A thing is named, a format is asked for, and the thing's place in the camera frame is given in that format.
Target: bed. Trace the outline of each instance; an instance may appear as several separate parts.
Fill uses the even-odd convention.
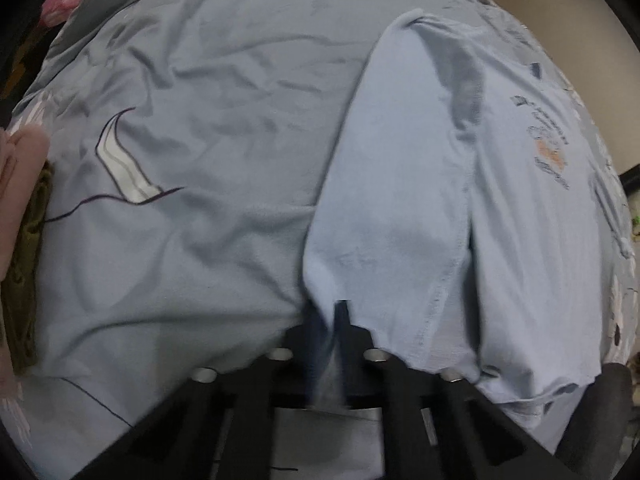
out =
[[[418,7],[481,29],[485,47],[564,89],[628,240],[620,181],[587,111],[490,0],[82,0],[10,125],[52,132],[56,171],[38,269],[40,363],[1,413],[40,478],[71,478],[191,369],[242,367],[297,323],[305,238],[342,119],[382,32]],[[598,228],[600,354],[624,364],[632,250],[604,216]],[[612,283],[624,321],[615,348]],[[447,321],[460,323],[445,318],[436,334],[444,353]],[[547,449],[585,389],[558,396],[531,429]],[[344,478],[380,472],[361,455],[342,466]]]

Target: printed logo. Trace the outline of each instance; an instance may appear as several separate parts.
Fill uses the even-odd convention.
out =
[[[520,95],[513,96],[511,101],[517,107],[526,105],[531,108],[531,116],[536,123],[535,126],[530,126],[527,129],[527,133],[536,145],[537,155],[534,157],[536,166],[553,176],[562,187],[569,189],[568,182],[562,176],[562,172],[568,164],[563,148],[569,144],[564,132],[549,114],[537,106],[535,102]]]

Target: folded clothes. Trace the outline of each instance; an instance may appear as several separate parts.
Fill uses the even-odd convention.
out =
[[[17,375],[36,362],[35,272],[42,244],[45,212],[51,195],[52,177],[53,169],[46,162],[22,217],[6,277],[0,284],[4,330],[14,373]]]
[[[545,403],[600,373],[608,191],[569,95],[484,34],[416,10],[382,35],[322,188],[304,279],[328,322],[350,300],[378,346],[412,367],[458,368],[533,428]],[[447,337],[460,352],[440,354],[434,339],[456,318]]]
[[[296,323],[300,256],[344,113],[382,31],[418,6],[484,28],[485,46],[562,84],[530,33],[489,0],[82,0],[12,121],[33,121],[45,104],[56,168],[38,364],[21,381],[30,440],[3,418],[39,476],[70,478],[193,367],[243,366]],[[595,127],[578,112],[598,156]],[[150,199],[121,189],[118,159]],[[609,251],[609,283],[618,260]],[[467,248],[455,278],[470,292],[472,263]],[[471,366],[462,296],[449,295],[430,358]],[[629,299],[622,341],[634,332]],[[361,457],[353,470],[379,454]]]

